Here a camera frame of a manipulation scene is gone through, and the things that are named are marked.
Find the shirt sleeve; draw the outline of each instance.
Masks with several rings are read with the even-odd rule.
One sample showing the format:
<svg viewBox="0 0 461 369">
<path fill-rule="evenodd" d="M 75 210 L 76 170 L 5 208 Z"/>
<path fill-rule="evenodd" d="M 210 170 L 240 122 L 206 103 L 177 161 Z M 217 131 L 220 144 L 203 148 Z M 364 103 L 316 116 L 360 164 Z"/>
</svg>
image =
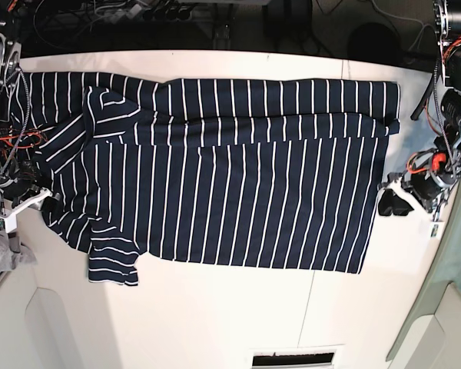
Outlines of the shirt sleeve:
<svg viewBox="0 0 461 369">
<path fill-rule="evenodd" d="M 136 286 L 138 275 L 134 264 L 140 255 L 138 246 L 132 240 L 124 238 L 114 225 L 102 220 L 93 221 L 91 224 L 89 281 L 112 281 Z"/>
</svg>

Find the white stripe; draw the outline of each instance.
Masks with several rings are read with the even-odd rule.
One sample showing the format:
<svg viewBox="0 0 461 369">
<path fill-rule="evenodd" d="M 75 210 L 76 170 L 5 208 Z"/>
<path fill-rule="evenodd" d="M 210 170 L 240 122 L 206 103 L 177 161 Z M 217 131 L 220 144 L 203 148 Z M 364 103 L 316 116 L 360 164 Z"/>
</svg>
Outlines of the white stripe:
<svg viewBox="0 0 461 369">
<path fill-rule="evenodd" d="M 109 227 L 109 228 L 106 228 L 106 229 L 101 229 L 101 230 L 91 230 L 92 233 L 104 233 L 104 232 L 107 232 L 107 231 L 112 231 L 113 229 L 116 229 L 115 226 L 112 226 L 112 227 Z"/>
<path fill-rule="evenodd" d="M 47 128 L 41 128 L 41 132 L 47 132 L 47 131 L 50 131 L 52 129 L 55 129 L 57 127 L 55 127 L 54 125 L 52 125 L 51 127 L 47 127 Z"/>
<path fill-rule="evenodd" d="M 239 135 L 239 125 L 236 117 L 236 101 L 234 99 L 234 80 L 230 80 L 230 98 L 232 100 L 232 116 L 234 117 L 234 144 L 237 145 L 237 136 Z"/>
<path fill-rule="evenodd" d="M 194 230 L 194 215 L 197 210 L 197 199 L 198 199 L 198 186 L 200 184 L 200 169 L 201 169 L 201 148 L 197 148 L 198 152 L 198 168 L 197 168 L 197 179 L 194 186 L 194 200 L 193 200 L 193 214 L 191 215 L 191 228 L 190 228 L 190 238 L 189 238 L 189 249 L 187 253 L 186 261 L 190 260 L 191 256 L 191 246 L 193 244 L 193 230 Z"/>
<path fill-rule="evenodd" d="M 310 107 L 311 107 L 311 114 L 314 114 L 314 111 L 316 110 L 314 108 L 314 80 L 310 80 Z"/>
<path fill-rule="evenodd" d="M 213 155 L 212 180 L 211 180 L 211 184 L 210 184 L 210 195 L 208 197 L 207 223 L 205 225 L 205 234 L 204 234 L 204 238 L 203 238 L 203 249 L 202 249 L 202 252 L 201 252 L 200 262 L 205 260 L 205 251 L 206 251 L 206 248 L 207 248 L 208 224 L 210 222 L 212 201 L 214 200 L 215 168 L 216 168 L 216 164 L 217 164 L 217 156 L 215 154 L 215 146 L 212 147 L 212 155 Z"/>
<path fill-rule="evenodd" d="M 337 253 L 337 259 L 335 260 L 335 266 L 333 268 L 334 271 L 337 269 L 338 259 L 340 258 L 340 254 L 343 251 L 343 247 L 345 246 L 345 240 L 347 238 L 348 226 L 350 224 L 350 217 L 352 215 L 353 200 L 355 199 L 355 195 L 357 194 L 357 185 L 359 183 L 360 163 L 362 162 L 364 140 L 365 140 L 364 137 L 362 137 L 362 142 L 360 143 L 359 160 L 357 164 L 357 174 L 355 175 L 355 185 L 353 186 L 353 194 L 352 194 L 352 197 L 350 198 L 350 208 L 348 209 L 347 225 L 345 226 L 345 232 L 343 233 L 343 239 L 341 241 L 340 250 Z"/>
<path fill-rule="evenodd" d="M 102 97 L 107 93 L 109 93 L 109 90 L 106 88 L 106 91 L 99 94 L 99 105 L 101 106 L 101 109 L 104 109 L 104 99 Z"/>
<path fill-rule="evenodd" d="M 111 263 L 116 263 L 116 264 L 119 264 L 119 265 L 123 265 L 124 267 L 133 267 L 134 266 L 134 263 L 133 264 L 125 264 L 125 263 L 121 263 L 120 261 L 115 260 L 115 259 L 106 258 L 105 256 L 101 256 L 99 258 L 89 258 L 89 261 L 90 260 L 107 260 L 107 261 L 110 261 Z"/>
<path fill-rule="evenodd" d="M 386 99 L 387 99 L 386 82 L 383 82 L 383 87 L 384 87 L 384 93 L 383 93 L 383 122 L 384 122 L 384 124 L 386 124 Z"/>
<path fill-rule="evenodd" d="M 46 146 L 51 144 L 54 140 L 56 140 L 58 137 L 60 137 L 67 129 L 69 129 L 72 125 L 74 125 L 81 117 L 82 117 L 82 113 L 77 118 L 75 118 L 73 121 L 71 121 L 59 133 L 57 133 L 53 137 L 48 138 L 48 140 L 43 145 L 39 145 L 39 148 L 45 148 Z M 43 129 L 42 131 L 47 131 L 47 130 L 52 129 L 52 128 L 55 128 L 55 127 L 46 128 L 46 129 Z"/>
<path fill-rule="evenodd" d="M 32 121 L 32 125 L 34 126 L 34 128 L 38 128 L 38 126 L 36 125 L 36 121 L 34 119 L 34 114 L 33 114 L 33 108 L 32 108 L 32 73 L 29 75 L 29 96 L 31 96 L 31 121 Z"/>
<path fill-rule="evenodd" d="M 53 94 L 53 100 L 55 102 L 55 123 L 58 123 L 58 101 L 57 101 L 57 93 L 58 93 L 58 72 L 55 72 L 55 93 Z"/>
<path fill-rule="evenodd" d="M 137 197 L 135 202 L 135 217 L 134 217 L 134 228 L 133 228 L 133 243 L 140 250 L 137 243 L 137 226 L 138 226 L 138 203 L 140 202 L 140 161 L 141 161 L 141 146 L 138 146 L 138 160 L 137 160 Z"/>
<path fill-rule="evenodd" d="M 65 194 L 65 188 L 63 187 L 63 175 L 60 174 L 60 188 L 61 188 L 61 194 L 63 195 L 63 208 L 67 208 L 67 195 Z"/>
<path fill-rule="evenodd" d="M 126 96 L 126 83 L 127 83 L 127 81 L 128 81 L 128 77 L 124 77 L 123 97 L 122 97 L 122 99 L 121 99 L 120 101 L 109 101 L 109 102 L 106 102 L 106 103 L 104 104 L 104 106 L 113 105 L 113 104 L 124 104 L 124 102 L 126 101 L 125 96 Z"/>
<path fill-rule="evenodd" d="M 270 142 L 271 120 L 268 117 L 267 117 L 267 123 L 268 123 L 268 127 L 267 127 L 267 142 Z"/>
<path fill-rule="evenodd" d="M 347 262 L 347 267 L 346 267 L 345 271 L 348 271 L 348 267 L 350 266 L 350 261 L 352 259 L 353 250 L 355 249 L 355 244 L 357 243 L 357 240 L 358 240 L 359 234 L 360 234 L 360 229 L 362 228 L 363 214 L 364 214 L 364 210 L 365 210 L 366 203 L 367 203 L 367 197 L 369 196 L 370 184 L 372 183 L 372 172 L 373 172 L 373 169 L 374 169 L 374 159 L 376 158 L 377 142 L 378 141 L 379 141 L 379 139 L 376 138 L 376 143 L 374 144 L 374 153 L 372 155 L 372 161 L 370 162 L 369 183 L 367 184 L 367 187 L 366 187 L 366 196 L 363 199 L 362 214 L 360 215 L 359 227 L 357 229 L 357 234 L 355 235 L 355 239 L 353 240 L 352 248 L 350 249 L 350 255 L 348 256 L 348 262 Z"/>
<path fill-rule="evenodd" d="M 67 215 L 69 215 L 69 214 L 70 214 L 70 211 L 67 211 L 66 213 L 64 213 L 64 214 L 61 216 L 61 218 L 58 220 L 58 224 L 60 224 L 61 221 L 63 221 L 63 219 L 65 219 L 65 217 L 66 217 Z"/>
<path fill-rule="evenodd" d="M 263 237 L 261 238 L 261 245 L 260 245 L 260 252 L 258 254 L 258 259 L 256 266 L 260 266 L 260 261 L 261 261 L 261 253 L 263 252 L 263 245 L 264 245 L 264 239 L 267 236 L 267 226 L 268 226 L 268 217 L 270 216 L 270 207 L 271 207 L 271 202 L 274 198 L 274 191 L 275 191 L 275 153 L 277 151 L 277 143 L 274 142 L 274 149 L 273 149 L 273 154 L 271 156 L 271 189 L 270 189 L 270 197 L 268 198 L 268 207 L 267 207 L 267 216 L 264 219 L 264 226 L 263 226 Z"/>
<path fill-rule="evenodd" d="M 357 138 L 360 138 L 360 129 L 362 127 L 362 115 L 359 114 L 359 122 L 358 122 L 358 129 L 357 129 Z"/>
<path fill-rule="evenodd" d="M 260 142 L 258 142 L 258 153 L 260 152 Z M 225 211 L 227 209 L 227 196 L 229 194 L 229 182 L 231 181 L 231 147 L 227 146 L 227 182 L 225 184 L 224 207 L 221 215 L 221 229 L 218 234 L 217 253 L 215 254 L 215 264 L 218 262 L 218 256 L 221 252 L 222 230 L 224 229 Z M 258 173 L 260 172 L 260 159 L 258 156 Z"/>
<path fill-rule="evenodd" d="M 113 193 L 113 190 L 111 188 L 112 186 L 112 167 L 113 167 L 113 144 L 110 142 L 109 143 L 109 186 L 108 186 L 108 189 L 109 189 L 109 216 L 108 216 L 108 223 L 111 223 L 111 202 L 112 202 L 112 193 Z"/>
<path fill-rule="evenodd" d="M 319 145 L 317 147 L 316 171 L 314 173 L 314 182 L 313 182 L 312 194 L 311 194 L 311 197 L 310 197 L 309 220 L 307 221 L 306 231 L 304 232 L 304 237 L 303 237 L 303 240 L 302 240 L 302 246 L 300 247 L 300 256 L 299 256 L 299 262 L 297 263 L 297 268 L 300 268 L 300 264 L 302 263 L 302 256 L 303 256 L 303 253 L 304 253 L 304 246 L 305 246 L 306 241 L 307 241 L 307 235 L 309 234 L 310 222 L 313 220 L 314 195 L 316 194 L 317 172 L 319 171 L 319 168 L 320 168 L 321 146 L 322 146 L 322 144 L 323 144 L 323 139 L 320 138 Z"/>
<path fill-rule="evenodd" d="M 286 130 L 287 130 L 287 117 L 286 116 L 283 116 L 283 119 L 284 119 L 284 131 L 283 131 L 283 136 L 284 136 L 284 142 L 287 140 L 287 133 L 286 133 Z"/>
<path fill-rule="evenodd" d="M 216 79 L 214 79 L 214 95 L 215 95 L 215 111 L 217 112 L 217 120 L 218 120 L 217 145 L 221 146 L 222 119 L 221 119 L 221 111 L 218 106 L 218 93 L 217 93 L 217 80 Z"/>
<path fill-rule="evenodd" d="M 327 249 L 327 252 L 326 252 L 326 256 L 324 257 L 324 260 L 323 260 L 323 267 L 321 269 L 324 269 L 324 266 L 326 265 L 327 259 L 330 256 L 331 242 L 333 241 L 333 236 L 334 236 L 335 230 L 337 229 L 338 211 L 340 210 L 341 197 L 343 195 L 343 188 L 345 187 L 345 177 L 347 176 L 347 167 L 348 167 L 348 159 L 349 159 L 351 141 L 352 141 L 352 138 L 349 137 L 348 138 L 348 145 L 347 145 L 347 153 L 345 154 L 345 165 L 343 166 L 343 177 L 342 177 L 342 180 L 341 180 L 340 194 L 338 195 L 338 201 L 337 201 L 337 210 L 335 211 L 335 222 L 333 223 L 333 230 L 331 231 L 331 234 L 330 234 L 330 241 L 328 242 L 328 249 Z"/>
<path fill-rule="evenodd" d="M 51 159 L 53 159 L 56 155 L 60 154 L 62 151 L 66 150 L 67 148 L 69 148 L 70 146 L 72 146 L 75 142 L 77 142 L 80 137 L 82 137 L 83 135 L 85 135 L 85 131 L 83 131 L 81 134 L 79 134 L 76 138 L 74 138 L 72 141 L 70 141 L 68 143 L 68 145 L 64 146 L 63 148 L 59 149 L 58 151 L 56 151 L 52 156 L 50 156 L 49 158 L 46 159 L 46 161 L 50 161 Z"/>
<path fill-rule="evenodd" d="M 369 82 L 369 116 L 372 118 L 372 82 Z"/>
<path fill-rule="evenodd" d="M 169 123 L 167 124 L 167 146 L 171 146 L 171 126 L 174 117 L 169 118 Z"/>
<path fill-rule="evenodd" d="M 229 265 L 232 264 L 232 259 L 234 258 L 234 249 L 236 247 L 236 235 L 237 235 L 237 229 L 239 227 L 239 220 L 240 220 L 240 207 L 243 202 L 244 183 L 246 182 L 246 145 L 242 145 L 242 149 L 243 149 L 243 179 L 240 183 L 239 203 L 237 205 L 236 224 L 234 226 L 234 236 L 232 237 L 232 248 L 230 250 Z"/>
<path fill-rule="evenodd" d="M 187 125 L 184 129 L 185 139 L 186 139 L 186 132 L 187 132 Z M 179 224 L 181 222 L 181 205 L 183 204 L 183 190 L 184 190 L 184 177 L 185 177 L 184 174 L 186 173 L 186 157 L 187 157 L 187 147 L 184 146 L 183 167 L 181 168 L 181 185 L 179 187 L 179 204 L 177 206 L 176 234 L 174 236 L 174 253 L 173 253 L 172 260 L 176 260 L 176 256 L 177 256 L 177 237 L 179 235 Z"/>
<path fill-rule="evenodd" d="M 290 187 L 289 172 L 290 172 L 290 151 L 291 150 L 292 150 L 292 141 L 289 141 L 289 149 L 288 149 L 288 152 L 287 152 L 287 172 L 285 174 L 285 181 L 287 183 L 285 184 L 285 194 L 284 194 L 284 199 L 282 201 L 283 202 L 283 204 L 282 204 L 282 212 L 280 213 L 280 220 L 278 221 L 277 236 L 275 237 L 274 252 L 271 255 L 270 268 L 273 266 L 274 261 L 275 261 L 275 255 L 277 253 L 278 240 L 280 240 L 280 232 L 282 231 L 282 222 L 284 221 L 285 207 L 287 206 L 287 202 L 289 200 L 289 187 Z"/>
<path fill-rule="evenodd" d="M 155 155 L 157 154 L 157 146 L 154 146 L 154 152 L 152 154 L 152 176 L 151 176 L 151 206 L 148 211 L 148 231 L 147 231 L 147 245 L 150 251 L 151 245 L 151 229 L 152 229 L 152 208 L 154 207 L 154 173 L 155 173 Z"/>
<path fill-rule="evenodd" d="M 71 97 L 70 97 L 70 95 L 71 95 L 71 81 L 70 81 L 70 74 L 71 74 L 71 72 L 68 73 L 67 105 L 68 105 L 68 113 L 71 115 L 71 106 L 70 106 L 70 104 L 71 104 L 71 101 L 70 101 L 70 99 L 71 99 Z"/>
<path fill-rule="evenodd" d="M 251 118 L 251 144 L 254 143 L 254 118 L 251 109 L 251 86 L 250 80 L 247 80 L 247 110 L 249 111 L 249 117 Z"/>
<path fill-rule="evenodd" d="M 359 112 L 359 82 L 355 81 L 355 112 Z"/>
<path fill-rule="evenodd" d="M 345 91 L 344 91 L 343 79 L 340 80 L 340 84 L 341 84 L 341 112 L 344 113 L 345 112 Z"/>
<path fill-rule="evenodd" d="M 105 137 L 113 137 L 113 136 L 121 136 L 124 135 L 126 131 L 120 131 L 120 132 L 114 132 L 114 133 L 106 133 L 105 135 L 95 135 L 93 138 L 105 138 Z"/>
<path fill-rule="evenodd" d="M 169 105 L 169 115 L 172 115 L 172 94 L 171 84 L 167 85 L 167 104 Z"/>
<path fill-rule="evenodd" d="M 347 123 L 347 121 L 348 121 L 347 117 L 348 117 L 348 114 L 345 113 L 344 116 L 345 116 L 345 121 L 343 123 L 343 138 L 347 138 L 347 124 L 348 124 Z"/>
<path fill-rule="evenodd" d="M 154 111 L 157 111 L 157 102 L 155 100 L 155 92 L 157 92 L 157 88 L 159 87 L 159 84 L 156 83 L 154 85 L 154 90 L 152 91 L 152 107 Z"/>
<path fill-rule="evenodd" d="M 183 92 L 183 112 L 184 112 L 184 121 L 187 121 L 187 109 L 186 109 L 186 89 L 184 87 L 184 78 L 181 79 L 181 89 Z"/>
<path fill-rule="evenodd" d="M 68 238 L 70 237 L 70 232 L 71 232 L 71 229 L 72 229 L 73 226 L 74 226 L 74 223 L 75 223 L 76 221 L 80 220 L 80 218 L 82 218 L 82 215 L 83 215 L 83 214 L 80 214 L 76 219 L 73 218 L 73 219 L 71 220 L 70 227 L 68 227 L 67 235 L 65 236 L 65 238 L 66 238 L 67 240 L 68 240 Z"/>
<path fill-rule="evenodd" d="M 134 127 L 133 127 L 133 133 L 134 133 L 134 136 L 135 136 L 135 144 L 138 145 L 138 122 L 136 121 L 135 124 L 134 124 Z"/>
<path fill-rule="evenodd" d="M 104 250 L 112 250 L 112 251 L 116 251 L 116 252 L 119 252 L 120 254 L 125 254 L 125 255 L 138 255 L 136 251 L 126 252 L 126 251 L 120 250 L 119 248 L 112 248 L 111 246 L 106 246 L 103 248 L 94 248 L 94 251 L 104 251 Z"/>
<path fill-rule="evenodd" d="M 116 117 L 111 117 L 111 118 L 106 118 L 106 119 L 101 119 L 100 121 L 98 121 L 98 123 L 105 123 L 107 121 L 117 121 L 118 119 L 123 119 L 123 118 L 130 118 L 130 117 L 133 117 L 134 115 L 136 115 L 138 112 L 140 112 L 140 107 L 138 107 L 137 109 L 133 110 L 131 113 L 129 114 L 123 114 L 123 115 L 118 115 Z"/>
<path fill-rule="evenodd" d="M 332 156 L 331 156 L 331 164 L 330 164 L 330 174 L 328 176 L 328 185 L 327 185 L 327 188 L 326 188 L 326 194 L 324 196 L 323 213 L 321 214 L 321 217 L 322 217 L 321 225 L 320 225 L 319 231 L 317 232 L 318 235 L 317 235 L 317 238 L 316 238 L 316 243 L 314 244 L 313 259 L 310 262 L 309 269 L 311 269 L 313 267 L 314 259 L 316 258 L 316 253 L 317 253 L 317 246 L 318 246 L 318 244 L 320 242 L 321 234 L 323 233 L 324 222 L 326 220 L 326 207 L 327 207 L 327 203 L 328 203 L 328 196 L 330 194 L 331 176 L 333 174 L 333 165 L 334 165 L 334 162 L 335 162 L 335 154 L 336 153 L 337 153 L 337 139 L 334 138 L 333 139 L 333 153 L 332 153 Z"/>
<path fill-rule="evenodd" d="M 85 208 L 87 207 L 87 196 L 89 195 L 89 176 L 87 173 L 87 168 L 85 167 L 85 163 L 84 163 L 84 152 L 80 154 L 80 161 L 82 163 L 82 167 L 84 167 L 84 172 L 85 172 L 85 196 L 84 196 L 84 206 L 82 207 L 82 213 L 85 213 Z"/>
<path fill-rule="evenodd" d="M 330 112 L 330 80 L 326 80 L 326 113 Z"/>
<path fill-rule="evenodd" d="M 128 240 L 128 239 L 123 238 L 123 237 L 99 237 L 99 238 L 93 237 L 93 238 L 91 238 L 91 240 L 93 240 L 93 241 L 112 241 L 112 240 L 120 240 L 120 241 L 128 242 L 128 243 L 130 243 L 130 244 L 133 243 L 132 240 Z"/>
<path fill-rule="evenodd" d="M 42 77 L 41 77 L 41 96 L 42 96 L 42 111 L 43 111 L 43 118 L 45 119 L 45 124 L 48 123 L 46 120 L 46 114 L 45 114 L 45 73 L 43 72 Z"/>
<path fill-rule="evenodd" d="M 122 271 L 114 271 L 113 269 L 109 269 L 109 268 L 89 268 L 89 271 L 109 271 L 111 273 L 116 273 L 116 274 L 121 274 L 121 275 L 128 275 L 126 273 L 123 273 Z"/>
<path fill-rule="evenodd" d="M 289 260 L 290 247 L 292 246 L 292 240 L 295 235 L 295 227 L 297 225 L 297 217 L 299 216 L 299 210 L 302 206 L 302 186 L 303 186 L 303 175 L 304 175 L 304 164 L 306 163 L 306 153 L 307 153 L 307 140 L 304 140 L 304 149 L 302 153 L 302 165 L 300 166 L 300 177 L 299 177 L 299 200 L 297 201 L 297 207 L 295 209 L 294 222 L 292 224 L 292 232 L 289 239 L 289 244 L 287 247 L 287 253 L 285 255 L 284 268 L 287 267 L 287 262 Z"/>
<path fill-rule="evenodd" d="M 81 239 L 82 239 L 82 235 L 84 234 L 84 230 L 85 230 L 86 227 L 87 227 L 87 224 L 89 224 L 89 220 L 88 220 L 88 219 L 85 220 L 84 227 L 82 227 L 82 229 L 80 230 L 80 233 L 78 234 L 77 246 L 75 246 L 75 249 L 76 249 L 76 250 L 78 250 L 78 248 L 80 247 L 80 241 L 81 241 Z"/>
<path fill-rule="evenodd" d="M 151 144 L 152 146 L 154 146 L 154 136 L 155 136 L 154 126 L 155 126 L 155 122 L 157 121 L 157 115 L 158 115 L 158 111 L 154 113 L 154 119 L 152 120 L 152 123 L 151 123 Z"/>
<path fill-rule="evenodd" d="M 267 82 L 266 81 L 263 81 L 263 88 L 264 88 L 264 98 L 263 98 L 263 102 L 264 102 L 264 116 L 265 117 L 268 117 L 268 86 L 267 86 Z"/>
<path fill-rule="evenodd" d="M 398 110 L 396 112 L 396 118 L 400 118 L 400 102 L 401 102 L 401 88 L 400 88 L 400 85 L 397 85 L 398 86 Z"/>
<path fill-rule="evenodd" d="M 300 114 L 300 108 L 299 108 L 299 82 L 295 82 L 295 87 L 296 87 L 296 94 L 295 94 L 295 100 L 296 100 L 296 106 L 295 106 L 295 112 L 297 115 L 299 115 L 299 141 L 302 141 L 302 114 Z"/>
<path fill-rule="evenodd" d="M 317 115 L 314 115 L 314 139 L 317 140 Z"/>
<path fill-rule="evenodd" d="M 377 198 L 376 198 L 376 202 L 374 203 L 374 208 L 372 210 L 372 215 L 370 216 L 369 233 L 367 234 L 366 243 L 363 244 L 363 251 L 362 251 L 362 254 L 360 255 L 359 267 L 357 268 L 357 274 L 360 273 L 360 266 L 362 265 L 362 260 L 365 258 L 365 253 L 367 251 L 367 243 L 369 242 L 370 235 L 372 234 L 372 227 L 373 227 L 373 224 L 374 224 L 374 217 L 376 216 L 376 209 L 377 209 Z"/>
<path fill-rule="evenodd" d="M 246 252 L 244 253 L 243 265 L 246 265 L 247 255 L 249 252 L 249 245 L 251 241 L 251 233 L 253 231 L 254 226 L 254 214 L 256 211 L 256 203 L 258 200 L 258 193 L 260 191 L 261 186 L 261 143 L 258 142 L 257 144 L 257 159 L 258 159 L 258 169 L 257 169 L 257 183 L 256 183 L 256 190 L 254 192 L 254 201 L 253 201 L 253 210 L 251 212 L 251 220 L 249 223 L 249 231 L 247 233 L 247 243 L 246 243 Z"/>
<path fill-rule="evenodd" d="M 330 138 L 333 137 L 333 115 L 330 114 Z"/>
<path fill-rule="evenodd" d="M 98 146 L 95 145 L 95 162 L 94 162 L 94 178 L 95 178 L 95 184 L 98 186 L 98 204 L 95 209 L 95 214 L 96 216 L 99 216 L 99 208 L 101 206 L 101 186 L 99 185 L 99 179 L 98 179 Z"/>
<path fill-rule="evenodd" d="M 111 282 L 111 283 L 114 283 L 114 284 L 119 284 L 120 286 L 123 286 L 124 283 L 121 283 L 121 282 L 117 282 L 117 281 L 113 281 L 112 279 L 99 279 L 99 280 L 95 280 L 95 279 L 90 279 L 89 278 L 89 283 L 104 283 L 104 282 Z"/>
<path fill-rule="evenodd" d="M 164 247 L 164 236 L 166 232 L 166 215 L 167 215 L 167 193 L 169 192 L 169 174 L 171 173 L 171 155 L 172 147 L 169 146 L 169 155 L 167 156 L 167 170 L 166 170 L 166 192 L 164 195 L 164 215 L 162 217 L 162 236 L 161 236 L 161 253 L 160 257 L 162 258 L 163 247 Z"/>
<path fill-rule="evenodd" d="M 201 137 L 200 137 L 200 145 L 201 147 L 204 147 L 204 133 L 205 133 L 205 120 L 203 118 L 203 106 L 201 102 L 201 85 L 200 85 L 200 80 L 197 80 L 197 86 L 198 86 L 198 104 L 200 105 L 200 117 L 201 117 Z"/>
<path fill-rule="evenodd" d="M 123 233 L 123 226 L 124 226 L 124 192 L 125 192 L 125 185 L 126 185 L 126 145 L 123 147 L 123 177 L 122 177 L 122 190 L 121 190 L 121 224 L 120 224 L 120 232 Z"/>
</svg>

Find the black cable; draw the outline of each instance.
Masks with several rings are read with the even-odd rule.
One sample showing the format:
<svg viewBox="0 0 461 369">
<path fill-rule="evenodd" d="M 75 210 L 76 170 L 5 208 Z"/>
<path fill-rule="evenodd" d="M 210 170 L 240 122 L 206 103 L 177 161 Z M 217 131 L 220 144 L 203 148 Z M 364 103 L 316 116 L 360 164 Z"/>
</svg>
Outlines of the black cable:
<svg viewBox="0 0 461 369">
<path fill-rule="evenodd" d="M 332 7 L 332 9 L 329 10 L 328 12 L 325 12 L 323 10 L 323 8 L 321 7 L 321 4 L 320 4 L 320 0 L 316 0 L 316 4 L 317 4 L 317 7 L 320 9 L 321 14 L 328 17 L 328 16 L 332 15 L 334 13 L 334 11 L 337 10 L 340 5 L 343 4 L 343 1 L 344 0 L 339 0 L 338 3 L 334 7 Z"/>
<path fill-rule="evenodd" d="M 415 110 L 410 116 L 412 121 L 418 121 L 418 118 L 420 117 L 420 114 L 422 114 L 422 111 L 425 108 L 425 105 L 429 102 L 430 96 L 433 93 L 433 86 L 434 86 L 433 79 L 434 79 L 434 74 L 432 73 L 432 77 L 429 81 L 429 84 L 427 85 L 427 88 L 425 89 L 425 92 L 422 95 L 422 98 L 420 99 L 420 102 L 418 103 Z"/>
<path fill-rule="evenodd" d="M 390 17 L 388 17 L 387 15 L 381 13 L 380 11 L 377 10 L 377 8 L 374 6 L 374 4 L 370 1 L 370 0 L 357 0 L 358 2 L 368 2 L 370 4 L 370 6 L 372 7 L 372 9 L 374 9 L 374 11 L 380 15 L 381 17 L 383 17 L 391 26 L 391 28 L 393 29 L 394 33 L 396 33 L 396 36 L 398 37 L 399 40 L 401 40 L 401 34 L 400 34 L 400 31 L 398 31 L 398 28 L 394 25 L 393 21 L 391 21 Z"/>
</svg>

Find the orange wire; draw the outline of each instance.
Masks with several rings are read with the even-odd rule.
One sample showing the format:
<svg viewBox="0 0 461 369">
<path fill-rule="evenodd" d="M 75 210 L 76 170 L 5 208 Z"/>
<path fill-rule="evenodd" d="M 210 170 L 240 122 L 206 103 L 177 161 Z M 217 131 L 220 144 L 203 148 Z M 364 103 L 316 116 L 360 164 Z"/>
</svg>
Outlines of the orange wire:
<svg viewBox="0 0 461 369">
<path fill-rule="evenodd" d="M 410 159 L 408 159 L 408 161 L 406 162 L 406 169 L 411 175 L 416 175 L 418 173 L 422 173 L 422 172 L 427 170 L 427 168 L 418 168 L 418 169 L 415 169 L 415 170 L 412 169 L 413 164 L 410 164 L 410 163 L 413 160 L 413 158 L 415 158 L 415 156 L 417 154 L 418 154 L 418 152 L 416 152 L 415 154 L 410 156 Z"/>
<path fill-rule="evenodd" d="M 13 138 L 17 138 L 19 135 L 13 135 L 13 136 L 7 136 L 7 137 L 0 137 L 0 141 L 3 141 L 4 143 L 7 144 L 7 146 L 10 146 L 11 148 L 14 147 L 14 144 L 12 144 L 9 140 L 13 139 Z M 31 137 L 31 136 L 36 136 L 39 138 L 39 141 L 37 143 L 34 143 L 34 144 L 30 144 L 28 146 L 18 146 L 17 148 L 33 148 L 35 147 L 36 145 L 38 145 L 41 140 L 42 140 L 42 136 L 39 132 L 27 132 L 25 133 L 25 136 L 26 137 Z"/>
<path fill-rule="evenodd" d="M 429 121 L 429 126 L 436 133 L 436 135 L 440 136 L 441 135 L 440 132 L 436 130 L 436 128 L 432 124 L 432 119 L 430 119 L 428 104 L 429 104 L 428 102 L 425 104 L 425 114 L 427 116 L 427 121 Z"/>
</svg>

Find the black equipment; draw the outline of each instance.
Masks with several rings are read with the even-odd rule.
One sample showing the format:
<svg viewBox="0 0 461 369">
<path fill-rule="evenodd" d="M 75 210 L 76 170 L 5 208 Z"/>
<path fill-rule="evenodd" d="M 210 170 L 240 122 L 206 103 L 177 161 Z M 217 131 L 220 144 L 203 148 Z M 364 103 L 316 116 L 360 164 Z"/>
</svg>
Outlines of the black equipment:
<svg viewBox="0 0 461 369">
<path fill-rule="evenodd" d="M 440 209 L 461 179 L 461 0 L 435 0 L 434 10 L 440 55 L 411 118 L 417 120 L 423 109 L 428 109 L 433 95 L 437 120 L 437 129 L 433 127 L 437 133 L 435 148 L 415 153 L 405 172 L 390 174 L 390 181 L 381 185 L 381 188 L 389 187 L 391 182 L 399 180 L 401 188 L 429 213 Z M 436 90 L 439 78 L 449 88 L 442 101 Z M 407 173 L 411 174 L 409 180 L 405 179 Z"/>
<path fill-rule="evenodd" d="M 27 204 L 38 204 L 45 197 L 51 196 L 49 190 L 43 188 L 41 174 L 36 164 L 24 155 L 29 148 L 39 145 L 42 141 L 40 131 L 28 130 L 30 103 L 28 88 L 24 73 L 19 67 L 21 45 L 18 43 L 18 25 L 12 16 L 17 2 L 0 4 L 0 226 L 7 232 L 15 226 L 15 213 L 6 211 L 4 199 L 12 201 L 16 208 L 24 201 Z M 25 90 L 27 104 L 22 121 L 13 123 L 9 114 L 9 100 L 21 79 L 20 88 Z"/>
</svg>

